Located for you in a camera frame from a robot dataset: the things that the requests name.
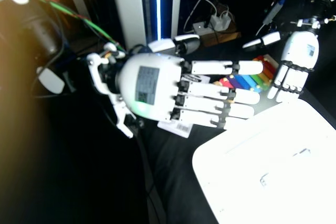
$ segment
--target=power adapter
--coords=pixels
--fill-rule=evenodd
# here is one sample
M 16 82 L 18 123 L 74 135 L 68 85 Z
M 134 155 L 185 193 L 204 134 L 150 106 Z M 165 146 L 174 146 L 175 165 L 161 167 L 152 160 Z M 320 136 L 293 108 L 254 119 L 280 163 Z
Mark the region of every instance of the power adapter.
M 217 17 L 217 15 L 211 15 L 210 24 L 211 28 L 215 31 L 224 31 L 226 30 L 231 23 L 231 18 L 228 13 L 226 15 L 222 15 L 222 17 Z

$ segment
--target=white card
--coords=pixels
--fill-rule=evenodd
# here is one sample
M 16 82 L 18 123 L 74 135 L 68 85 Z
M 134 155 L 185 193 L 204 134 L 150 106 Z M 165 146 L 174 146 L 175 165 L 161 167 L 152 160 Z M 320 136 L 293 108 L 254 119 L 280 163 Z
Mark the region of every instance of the white card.
M 185 74 L 181 81 L 194 81 L 200 83 L 209 83 L 210 77 L 209 76 L 200 76 L 194 74 Z M 158 127 L 174 133 L 178 136 L 188 138 L 190 136 L 191 129 L 193 128 L 193 124 L 191 123 L 182 123 L 180 121 L 172 120 L 171 122 L 158 122 Z

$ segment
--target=qr code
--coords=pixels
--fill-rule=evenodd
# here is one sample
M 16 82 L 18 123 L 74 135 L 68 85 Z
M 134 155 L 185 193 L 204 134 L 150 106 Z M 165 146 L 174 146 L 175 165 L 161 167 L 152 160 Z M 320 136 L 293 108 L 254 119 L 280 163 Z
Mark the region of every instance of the qr code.
M 182 124 L 178 124 L 177 129 L 180 130 L 180 131 L 183 131 L 183 132 L 189 132 L 189 127 L 184 126 Z

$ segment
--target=colorful xylophone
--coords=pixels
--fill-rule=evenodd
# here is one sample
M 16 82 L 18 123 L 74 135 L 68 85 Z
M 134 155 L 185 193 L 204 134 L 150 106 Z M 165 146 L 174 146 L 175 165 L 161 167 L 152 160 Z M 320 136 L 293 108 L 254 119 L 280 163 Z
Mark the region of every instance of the colorful xylophone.
M 222 78 L 214 84 L 228 88 L 252 90 L 258 93 L 262 92 L 262 90 L 268 90 L 278 68 L 278 63 L 270 55 L 258 56 L 253 60 L 262 62 L 264 65 L 262 73 L 251 76 L 230 75 L 228 78 Z

